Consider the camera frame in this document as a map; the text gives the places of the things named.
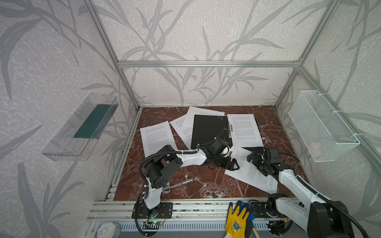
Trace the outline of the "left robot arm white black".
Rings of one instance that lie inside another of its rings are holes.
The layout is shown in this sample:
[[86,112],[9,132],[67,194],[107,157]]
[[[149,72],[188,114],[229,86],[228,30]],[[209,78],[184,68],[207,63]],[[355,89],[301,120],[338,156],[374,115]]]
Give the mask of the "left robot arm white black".
[[229,156],[230,152],[228,142],[221,138],[215,138],[206,144],[197,144],[194,150],[175,150],[170,145],[164,146],[139,165],[139,174],[145,182],[142,203],[148,210],[158,208],[164,186],[180,168],[213,163],[229,171],[238,170],[240,166],[236,159]]

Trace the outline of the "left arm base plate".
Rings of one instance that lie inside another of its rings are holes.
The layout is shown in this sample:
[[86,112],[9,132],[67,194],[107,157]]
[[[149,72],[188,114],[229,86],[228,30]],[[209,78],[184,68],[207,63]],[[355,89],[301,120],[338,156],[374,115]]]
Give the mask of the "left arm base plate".
[[134,205],[132,218],[135,219],[167,219],[172,218],[173,203],[161,202],[157,207],[148,209],[144,202]]

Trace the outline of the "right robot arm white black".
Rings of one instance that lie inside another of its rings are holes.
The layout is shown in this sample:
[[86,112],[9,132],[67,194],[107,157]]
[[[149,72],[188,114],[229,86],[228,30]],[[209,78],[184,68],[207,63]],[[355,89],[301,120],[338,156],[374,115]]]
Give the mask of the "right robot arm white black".
[[342,202],[333,201],[318,192],[297,173],[297,165],[291,167],[283,163],[280,156],[276,147],[254,151],[247,156],[247,161],[264,176],[273,177],[299,199],[299,202],[294,202],[284,194],[270,194],[265,204],[269,216],[286,216],[310,238],[353,238],[353,227],[364,238],[368,237]]

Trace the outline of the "blue folder black inside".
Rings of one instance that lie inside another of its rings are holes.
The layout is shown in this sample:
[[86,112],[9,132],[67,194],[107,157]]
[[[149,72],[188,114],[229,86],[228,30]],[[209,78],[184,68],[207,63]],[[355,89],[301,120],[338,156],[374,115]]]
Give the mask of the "blue folder black inside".
[[[198,144],[206,144],[216,137],[224,139],[229,143],[229,145],[233,145],[227,116],[195,115],[193,122],[191,149],[195,149]],[[264,146],[245,149],[262,152],[264,150]]]

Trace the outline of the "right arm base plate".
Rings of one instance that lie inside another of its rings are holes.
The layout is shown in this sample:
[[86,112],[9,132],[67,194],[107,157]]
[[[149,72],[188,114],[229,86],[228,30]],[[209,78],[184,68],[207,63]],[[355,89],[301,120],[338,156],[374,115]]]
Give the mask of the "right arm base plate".
[[252,209],[253,215],[256,219],[263,218],[268,220],[286,220],[287,216],[279,213],[278,211],[268,213],[265,201],[250,200],[249,206]]

